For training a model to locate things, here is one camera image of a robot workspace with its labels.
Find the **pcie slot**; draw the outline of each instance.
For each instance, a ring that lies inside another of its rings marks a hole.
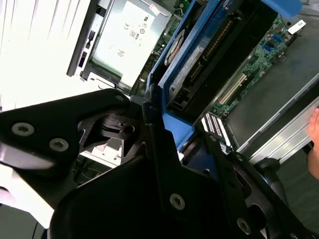
[[[219,100],[220,104],[226,103],[229,98],[234,94],[234,92],[242,86],[242,83],[247,80],[247,76],[244,73],[240,73],[238,80],[236,83],[222,96]]]

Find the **silver screw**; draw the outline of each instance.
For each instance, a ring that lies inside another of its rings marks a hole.
[[[62,138],[54,138],[50,141],[50,148],[57,152],[64,152],[69,148],[69,143]]]
[[[298,239],[298,237],[297,237],[295,234],[293,234],[293,233],[290,233],[290,237],[291,237],[292,239]]]
[[[118,99],[119,101],[123,101],[124,98],[122,96],[115,96],[116,99]]]
[[[12,132],[19,136],[30,136],[34,133],[34,127],[29,123],[15,123],[12,128]]]
[[[217,139],[214,136],[212,136],[212,135],[210,136],[210,139],[213,140],[214,142],[217,141]]]
[[[237,158],[239,159],[239,161],[244,161],[243,158],[239,154],[237,154]]]
[[[244,234],[250,235],[250,233],[251,233],[250,226],[248,225],[248,223],[246,222],[245,219],[238,218],[237,225],[238,225],[239,229],[243,231]]]
[[[171,205],[177,210],[181,211],[181,210],[183,210],[185,208],[184,199],[177,193],[173,193],[169,197],[169,201],[170,201]]]

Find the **barcode sticker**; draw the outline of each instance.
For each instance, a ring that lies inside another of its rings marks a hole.
[[[154,5],[154,4],[151,4],[150,5],[150,10],[156,15],[158,16],[160,14],[160,10]]]
[[[299,22],[297,22],[295,25],[293,25],[292,27],[290,27],[288,29],[288,32],[290,34],[295,34],[297,31],[299,31],[301,28],[303,28],[306,25],[306,23],[303,20],[300,20]]]

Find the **motherboard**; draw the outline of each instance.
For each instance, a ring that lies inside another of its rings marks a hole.
[[[221,118],[226,117],[273,65],[285,61],[285,50],[296,38],[297,35],[291,35],[278,16],[254,51],[229,79],[228,86],[221,90],[211,112]]]

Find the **blue connector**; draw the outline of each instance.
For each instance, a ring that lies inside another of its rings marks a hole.
[[[279,36],[279,35],[277,35],[277,34],[275,34],[275,35],[273,36],[273,39],[274,39],[276,42],[278,42],[278,43],[282,43],[282,42],[283,42],[282,37]]]
[[[271,47],[269,47],[269,46],[267,46],[267,45],[264,45],[263,48],[264,48],[266,51],[271,52]]]

